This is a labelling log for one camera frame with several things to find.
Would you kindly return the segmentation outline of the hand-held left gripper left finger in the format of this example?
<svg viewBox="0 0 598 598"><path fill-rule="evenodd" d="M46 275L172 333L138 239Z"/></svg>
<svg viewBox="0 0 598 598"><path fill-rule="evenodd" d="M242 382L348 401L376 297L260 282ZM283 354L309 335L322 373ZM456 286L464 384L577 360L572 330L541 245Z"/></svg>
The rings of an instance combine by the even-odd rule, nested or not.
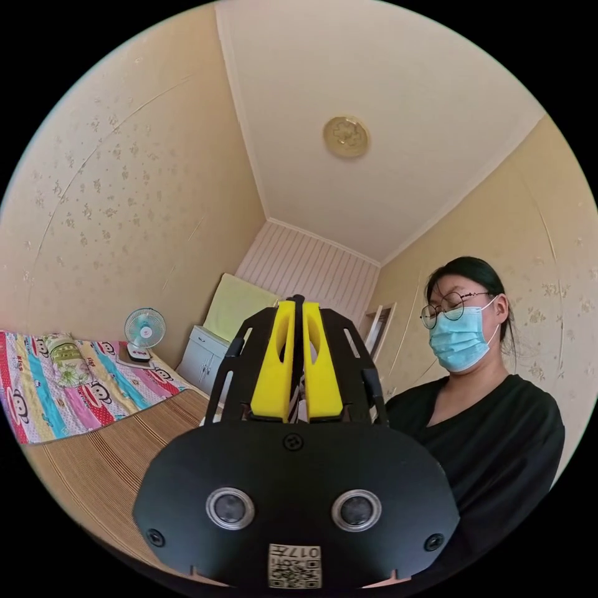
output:
<svg viewBox="0 0 598 598"><path fill-rule="evenodd" d="M285 300L275 310L262 365L250 402L258 419L288 422L295 345L295 302Z"/></svg>

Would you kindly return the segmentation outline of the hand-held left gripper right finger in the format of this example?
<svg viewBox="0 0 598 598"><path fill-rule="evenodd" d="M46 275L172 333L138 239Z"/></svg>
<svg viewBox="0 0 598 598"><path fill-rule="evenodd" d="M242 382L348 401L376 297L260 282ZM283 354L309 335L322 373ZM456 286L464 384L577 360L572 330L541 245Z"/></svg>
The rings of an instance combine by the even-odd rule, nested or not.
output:
<svg viewBox="0 0 598 598"><path fill-rule="evenodd" d="M337 420L343 411L343 401L319 304L303 304L302 326L308 421Z"/></svg>

